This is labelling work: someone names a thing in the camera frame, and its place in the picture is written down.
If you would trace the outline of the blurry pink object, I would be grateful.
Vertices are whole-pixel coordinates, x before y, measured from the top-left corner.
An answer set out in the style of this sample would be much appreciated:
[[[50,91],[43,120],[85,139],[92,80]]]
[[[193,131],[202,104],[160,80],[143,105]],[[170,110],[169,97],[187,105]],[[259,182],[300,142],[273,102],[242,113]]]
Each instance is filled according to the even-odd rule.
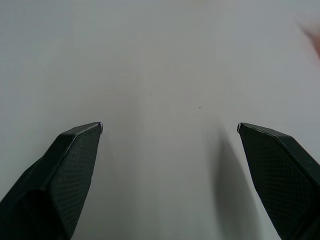
[[[320,21],[309,24],[300,24],[299,27],[311,43],[314,52],[320,60]]]

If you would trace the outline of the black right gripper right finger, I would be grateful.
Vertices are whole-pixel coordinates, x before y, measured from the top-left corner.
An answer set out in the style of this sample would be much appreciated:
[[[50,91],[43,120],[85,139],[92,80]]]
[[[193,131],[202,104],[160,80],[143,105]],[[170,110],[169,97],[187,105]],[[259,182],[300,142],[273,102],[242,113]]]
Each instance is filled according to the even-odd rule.
[[[237,126],[254,188],[281,240],[320,240],[320,164],[290,135]]]

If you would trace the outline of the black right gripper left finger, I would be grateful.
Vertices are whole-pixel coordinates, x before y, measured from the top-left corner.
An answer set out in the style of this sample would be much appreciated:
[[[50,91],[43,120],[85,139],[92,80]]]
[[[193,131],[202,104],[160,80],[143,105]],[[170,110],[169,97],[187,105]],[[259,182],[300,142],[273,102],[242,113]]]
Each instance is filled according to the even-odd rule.
[[[0,240],[71,240],[86,201],[103,125],[61,133],[0,201]]]

